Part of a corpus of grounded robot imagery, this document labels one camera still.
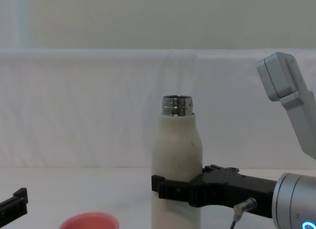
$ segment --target table surface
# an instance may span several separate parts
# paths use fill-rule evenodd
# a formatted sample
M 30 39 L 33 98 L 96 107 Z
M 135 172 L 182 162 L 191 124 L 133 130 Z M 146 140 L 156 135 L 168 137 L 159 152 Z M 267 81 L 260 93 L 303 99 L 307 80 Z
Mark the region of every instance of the table surface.
M 241 170 L 241 174 L 277 180 L 283 172 L 316 176 L 316 170 Z M 6 229 L 57 229 L 67 218 L 89 211 L 113 214 L 120 228 L 149 229 L 149 168 L 1 168 L 0 200 L 27 187 L 28 214 Z M 202 208 L 203 229 L 228 229 L 233 210 Z M 271 219 L 245 214 L 236 229 L 274 229 Z

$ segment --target metal bottle neck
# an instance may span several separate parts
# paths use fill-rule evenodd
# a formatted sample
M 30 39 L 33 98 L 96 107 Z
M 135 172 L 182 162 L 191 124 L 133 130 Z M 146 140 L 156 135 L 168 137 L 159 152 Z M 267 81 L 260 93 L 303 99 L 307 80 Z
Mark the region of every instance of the metal bottle neck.
M 164 96 L 162 99 L 162 115 L 189 116 L 193 113 L 193 102 L 190 96 Z

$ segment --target black bracket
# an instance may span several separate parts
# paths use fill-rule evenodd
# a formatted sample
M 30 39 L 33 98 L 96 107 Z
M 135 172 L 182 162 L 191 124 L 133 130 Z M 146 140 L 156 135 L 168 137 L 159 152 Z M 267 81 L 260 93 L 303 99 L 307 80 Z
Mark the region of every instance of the black bracket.
M 250 213 L 272 218 L 272 198 L 277 182 L 238 172 L 237 168 L 210 165 L 189 182 L 153 175 L 152 191 L 158 192 L 159 198 L 188 202 L 192 207 L 223 205 L 233 208 L 252 197 L 257 207 Z
M 13 197 L 0 203 L 0 228 L 27 214 L 27 203 L 26 188 L 19 189 L 13 194 Z

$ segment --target white bottle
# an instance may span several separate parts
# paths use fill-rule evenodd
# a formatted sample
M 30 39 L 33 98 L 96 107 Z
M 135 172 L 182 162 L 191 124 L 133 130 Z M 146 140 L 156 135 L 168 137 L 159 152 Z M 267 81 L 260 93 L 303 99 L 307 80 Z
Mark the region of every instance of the white bottle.
M 165 96 L 153 149 L 152 175 L 189 181 L 202 173 L 202 143 L 192 98 Z M 200 229 L 200 208 L 152 192 L 152 229 Z

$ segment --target cup rim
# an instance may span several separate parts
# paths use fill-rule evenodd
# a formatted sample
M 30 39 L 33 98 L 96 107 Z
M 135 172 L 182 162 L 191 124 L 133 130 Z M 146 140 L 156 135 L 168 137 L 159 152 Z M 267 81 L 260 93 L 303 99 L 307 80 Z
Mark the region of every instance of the cup rim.
M 88 218 L 90 216 L 106 218 L 106 219 L 110 220 L 115 225 L 115 229 L 119 229 L 119 221 L 117 220 L 117 218 L 111 214 L 102 213 L 102 212 L 88 212 L 88 213 L 81 213 L 81 214 L 74 215 L 73 217 L 70 217 L 69 219 L 64 221 L 62 223 L 62 225 L 60 226 L 60 229 L 66 228 L 69 224 L 72 224 L 73 222 L 75 222 L 79 219 Z

